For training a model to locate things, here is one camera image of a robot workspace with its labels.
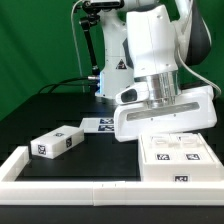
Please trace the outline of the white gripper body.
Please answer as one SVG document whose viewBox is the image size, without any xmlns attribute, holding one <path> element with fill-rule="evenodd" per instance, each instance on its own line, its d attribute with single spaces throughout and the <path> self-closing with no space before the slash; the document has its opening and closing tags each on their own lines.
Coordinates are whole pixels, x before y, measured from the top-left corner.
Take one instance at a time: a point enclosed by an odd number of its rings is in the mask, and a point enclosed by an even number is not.
<svg viewBox="0 0 224 224">
<path fill-rule="evenodd" d="M 115 137 L 120 142 L 149 134 L 180 133 L 213 127 L 217 122 L 213 89 L 202 86 L 186 89 L 175 104 L 150 108 L 147 102 L 120 105 L 114 112 Z"/>
</svg>

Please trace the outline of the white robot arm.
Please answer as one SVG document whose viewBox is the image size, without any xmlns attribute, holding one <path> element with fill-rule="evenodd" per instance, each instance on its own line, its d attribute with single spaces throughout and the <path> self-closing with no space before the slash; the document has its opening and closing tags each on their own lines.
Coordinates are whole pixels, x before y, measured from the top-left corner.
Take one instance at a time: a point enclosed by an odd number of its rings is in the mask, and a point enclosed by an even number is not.
<svg viewBox="0 0 224 224">
<path fill-rule="evenodd" d="M 211 38 L 194 0 L 175 0 L 180 19 L 171 21 L 157 0 L 124 0 L 122 10 L 102 11 L 105 66 L 96 96 L 116 105 L 118 141 L 147 132 L 175 133 L 217 122 L 211 84 L 179 88 L 178 70 L 208 55 Z"/>
</svg>

